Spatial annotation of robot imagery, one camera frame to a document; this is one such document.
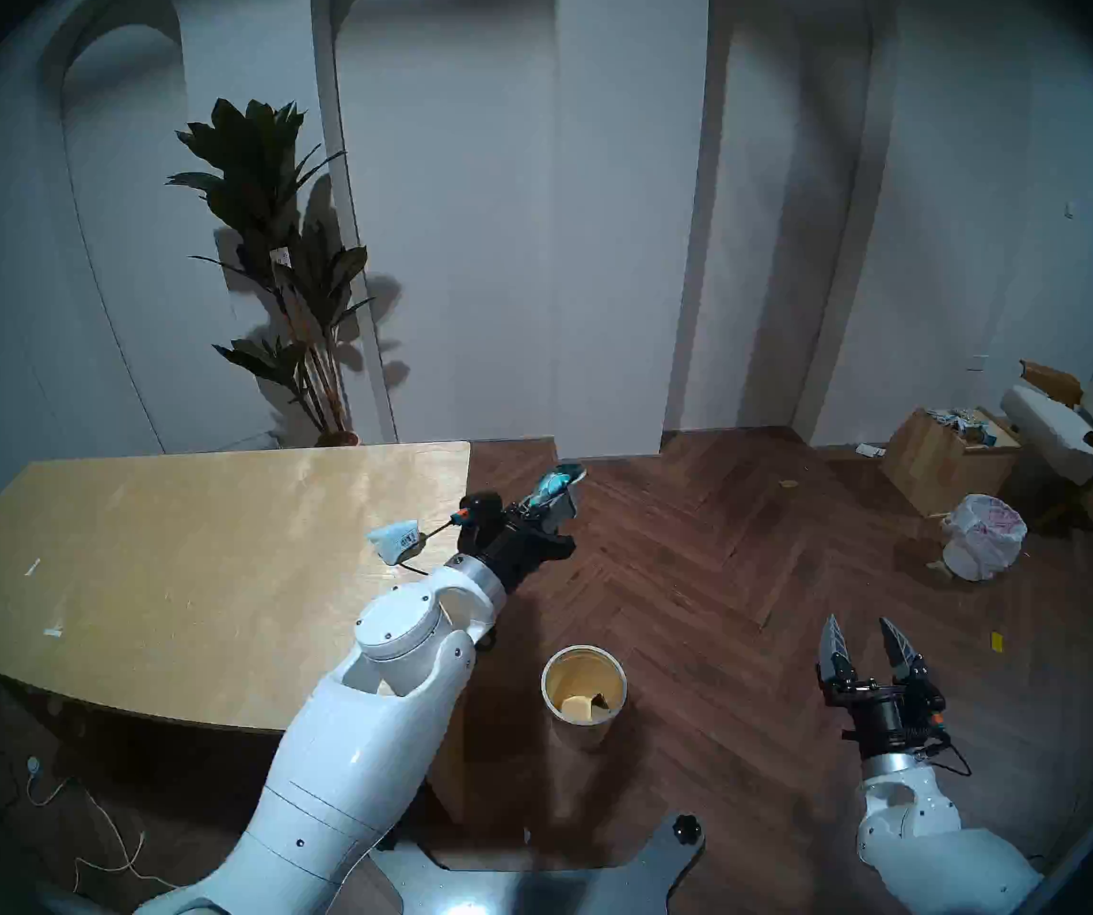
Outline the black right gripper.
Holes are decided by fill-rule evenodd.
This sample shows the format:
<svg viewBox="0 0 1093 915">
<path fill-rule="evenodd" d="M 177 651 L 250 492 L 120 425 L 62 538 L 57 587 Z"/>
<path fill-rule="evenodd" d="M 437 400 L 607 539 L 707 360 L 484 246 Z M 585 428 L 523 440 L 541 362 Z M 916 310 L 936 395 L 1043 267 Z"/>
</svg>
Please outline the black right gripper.
<svg viewBox="0 0 1093 915">
<path fill-rule="evenodd" d="M 825 704 L 847 711 L 853 726 L 844 728 L 841 738 L 857 744 L 861 756 L 935 756 L 949 747 L 943 725 L 945 699 L 930 671 L 922 669 L 922 655 L 910 640 L 888 617 L 880 617 L 878 623 L 897 684 L 854 681 L 854 665 L 839 623 L 836 615 L 828 615 L 816 654 L 816 676 Z"/>
</svg>

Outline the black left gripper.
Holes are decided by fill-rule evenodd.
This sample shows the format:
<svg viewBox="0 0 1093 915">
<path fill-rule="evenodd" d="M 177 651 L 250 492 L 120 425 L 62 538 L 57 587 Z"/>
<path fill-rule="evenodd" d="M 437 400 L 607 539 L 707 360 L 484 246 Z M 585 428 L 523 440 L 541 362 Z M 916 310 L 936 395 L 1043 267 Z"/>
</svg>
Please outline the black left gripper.
<svg viewBox="0 0 1093 915">
<path fill-rule="evenodd" d="M 468 494 L 456 512 L 457 552 L 478 560 L 504 589 L 517 589 L 545 562 L 564 561 L 575 553 L 575 540 L 560 533 L 559 527 L 576 517 L 571 489 L 550 503 L 525 497 L 505 505 L 495 492 Z"/>
</svg>

